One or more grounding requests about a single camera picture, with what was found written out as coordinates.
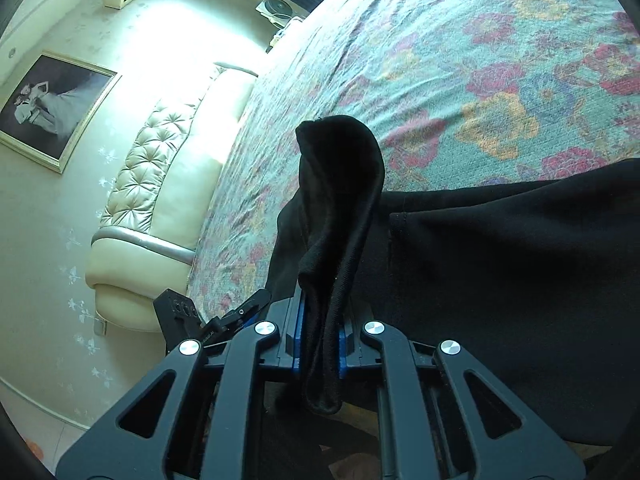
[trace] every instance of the silver trim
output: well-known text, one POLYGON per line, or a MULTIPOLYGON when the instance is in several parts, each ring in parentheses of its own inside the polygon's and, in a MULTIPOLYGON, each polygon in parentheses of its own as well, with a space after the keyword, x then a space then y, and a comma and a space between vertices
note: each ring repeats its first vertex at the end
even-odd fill
POLYGON ((172 258, 187 265, 193 265, 193 258, 196 255, 195 251, 191 249, 172 244, 171 242, 165 242, 155 236, 139 233, 126 227, 101 227, 95 232, 94 237, 91 238, 91 244, 93 245, 96 240, 101 240, 102 238, 112 238, 114 240, 129 242, 130 244, 143 247, 149 251, 162 254, 162 256, 172 258))
POLYGON ((225 68, 227 70, 238 70, 240 72, 245 72, 245 73, 247 73, 249 75, 252 75, 254 77, 260 77, 253 70, 249 70, 248 68, 243 68, 243 67, 238 66, 238 65, 232 65, 231 63, 225 63, 223 61, 215 61, 214 64, 218 65, 221 68, 225 68))
POLYGON ((94 334, 101 336, 107 335, 107 322, 97 312, 94 317, 94 334))

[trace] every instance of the framed photograph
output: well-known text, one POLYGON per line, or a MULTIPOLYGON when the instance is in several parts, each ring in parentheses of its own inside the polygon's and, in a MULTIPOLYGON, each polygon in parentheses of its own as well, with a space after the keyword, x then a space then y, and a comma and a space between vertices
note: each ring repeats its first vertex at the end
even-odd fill
POLYGON ((82 132, 120 75, 43 52, 2 102, 0 142, 62 173, 82 132))

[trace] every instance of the red flower pattern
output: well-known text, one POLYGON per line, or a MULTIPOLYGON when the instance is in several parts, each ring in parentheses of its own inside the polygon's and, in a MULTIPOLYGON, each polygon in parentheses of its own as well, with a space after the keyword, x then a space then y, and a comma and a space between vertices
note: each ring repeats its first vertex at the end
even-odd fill
POLYGON ((252 264, 255 264, 264 257, 265 252, 264 245, 258 243, 256 246, 251 248, 251 251, 249 252, 249 261, 252 264))
POLYGON ((622 126, 627 135, 640 140, 640 104, 624 103, 618 107, 619 117, 614 119, 616 126, 622 126))
POLYGON ((428 111, 422 110, 392 131, 383 143, 392 149, 389 168, 397 171, 402 167, 427 167, 438 154, 445 125, 443 119, 430 119, 428 111))
POLYGON ((610 94, 640 93, 640 63, 613 44, 599 44, 582 62, 600 73, 600 87, 610 94))
POLYGON ((592 150, 574 146, 564 152, 543 158, 540 180, 566 178, 606 165, 607 161, 601 156, 595 155, 592 150))
POLYGON ((220 311, 223 313, 228 312, 231 309, 232 304, 233 301, 231 300, 231 296, 229 295, 229 293, 226 293, 220 300, 220 311))
POLYGON ((398 41, 394 45, 393 49, 391 49, 391 52, 393 52, 394 54, 397 54, 398 52, 402 52, 403 50, 406 50, 414 46, 416 41, 418 41, 418 34, 416 32, 413 32, 408 36, 405 36, 404 38, 402 38, 402 40, 398 41))
POLYGON ((485 100, 498 92, 508 94, 518 93, 516 79, 525 75, 519 64, 494 63, 475 70, 471 74, 471 81, 466 89, 476 94, 481 100, 485 100))
POLYGON ((473 35, 474 43, 497 43, 508 40, 515 32, 513 16, 498 12, 485 12, 473 18, 463 28, 465 34, 473 35))
POLYGON ((616 25, 623 34, 637 34, 634 22, 626 12, 614 12, 613 19, 616 20, 616 25))
POLYGON ((347 106, 360 101, 364 97, 364 92, 368 85, 369 79, 363 75, 357 76, 357 78, 347 85, 347 91, 338 102, 338 106, 347 106))

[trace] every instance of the black cloth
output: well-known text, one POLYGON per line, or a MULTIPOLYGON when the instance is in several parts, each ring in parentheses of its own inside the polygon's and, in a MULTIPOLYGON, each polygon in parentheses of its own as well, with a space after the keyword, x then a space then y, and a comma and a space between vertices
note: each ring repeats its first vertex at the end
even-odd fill
POLYGON ((586 480, 640 478, 640 409, 629 421, 616 445, 599 457, 586 480))
POLYGON ((612 444, 640 399, 640 164, 560 181, 381 192, 372 133, 300 124, 300 189, 267 288, 306 293, 302 394, 340 407, 349 294, 414 340, 459 341, 563 438, 612 444))

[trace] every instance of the black metal bracket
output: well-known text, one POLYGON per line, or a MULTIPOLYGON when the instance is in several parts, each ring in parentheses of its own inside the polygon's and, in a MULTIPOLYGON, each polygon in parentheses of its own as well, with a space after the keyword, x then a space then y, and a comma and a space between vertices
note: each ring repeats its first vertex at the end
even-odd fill
MULTIPOLYGON (((304 305, 298 287, 230 340, 180 343, 71 447, 57 478, 256 478, 263 384, 296 380, 304 305)), ((574 452, 462 346, 412 342, 367 316, 347 313, 340 358, 346 376, 377 381, 384 479, 584 479, 574 452)))

